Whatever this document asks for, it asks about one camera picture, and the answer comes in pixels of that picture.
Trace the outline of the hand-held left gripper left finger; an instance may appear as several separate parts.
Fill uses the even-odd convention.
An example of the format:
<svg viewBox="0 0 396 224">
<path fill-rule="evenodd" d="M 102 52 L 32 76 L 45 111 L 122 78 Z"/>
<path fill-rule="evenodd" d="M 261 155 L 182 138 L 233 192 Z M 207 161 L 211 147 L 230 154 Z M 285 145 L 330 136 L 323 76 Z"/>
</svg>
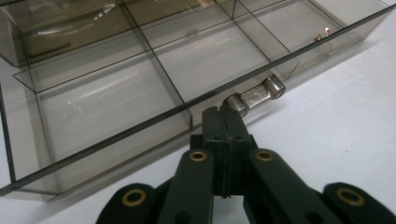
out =
<svg viewBox="0 0 396 224">
<path fill-rule="evenodd" d="M 214 156 L 214 194 L 222 198 L 230 196 L 227 182 L 226 149 L 227 140 L 223 130 L 220 112 L 216 107 L 206 109 L 202 114 L 202 133 L 191 136 L 190 149 L 205 149 Z"/>
</svg>

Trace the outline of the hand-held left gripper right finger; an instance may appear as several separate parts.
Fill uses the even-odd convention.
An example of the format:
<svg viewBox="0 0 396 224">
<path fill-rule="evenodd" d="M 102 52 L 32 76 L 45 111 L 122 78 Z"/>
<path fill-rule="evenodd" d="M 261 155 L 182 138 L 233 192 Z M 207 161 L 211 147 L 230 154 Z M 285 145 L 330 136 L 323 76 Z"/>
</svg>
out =
<svg viewBox="0 0 396 224">
<path fill-rule="evenodd" d="M 224 106 L 222 121 L 226 138 L 222 196 L 242 195 L 245 186 L 245 163 L 248 159 L 248 152 L 253 149 L 252 136 L 236 110 Z"/>
</svg>

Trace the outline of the small gold earring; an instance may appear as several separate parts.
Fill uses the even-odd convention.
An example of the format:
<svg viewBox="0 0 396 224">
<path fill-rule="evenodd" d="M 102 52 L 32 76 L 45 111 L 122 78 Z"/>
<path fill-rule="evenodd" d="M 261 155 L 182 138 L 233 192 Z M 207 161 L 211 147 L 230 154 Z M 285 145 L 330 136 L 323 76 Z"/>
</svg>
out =
<svg viewBox="0 0 396 224">
<path fill-rule="evenodd" d="M 319 40 L 323 39 L 324 37 L 328 37 L 330 33 L 331 33 L 331 29 L 329 27 L 325 27 L 323 33 L 317 34 L 314 37 L 313 39 L 314 43 L 319 42 Z"/>
</svg>

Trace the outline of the white board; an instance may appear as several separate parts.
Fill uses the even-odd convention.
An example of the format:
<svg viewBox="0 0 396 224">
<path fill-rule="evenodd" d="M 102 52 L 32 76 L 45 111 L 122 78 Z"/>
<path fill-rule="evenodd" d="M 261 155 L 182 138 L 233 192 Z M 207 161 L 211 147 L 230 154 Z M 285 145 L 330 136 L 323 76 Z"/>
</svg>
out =
<svg viewBox="0 0 396 224">
<path fill-rule="evenodd" d="M 276 151 L 309 187 L 349 183 L 396 213 L 396 9 L 365 41 L 300 74 L 245 120 L 258 145 Z M 160 185 L 188 148 L 179 141 L 86 194 L 50 202 L 0 197 L 0 224 L 95 224 L 118 189 Z"/>
</svg>

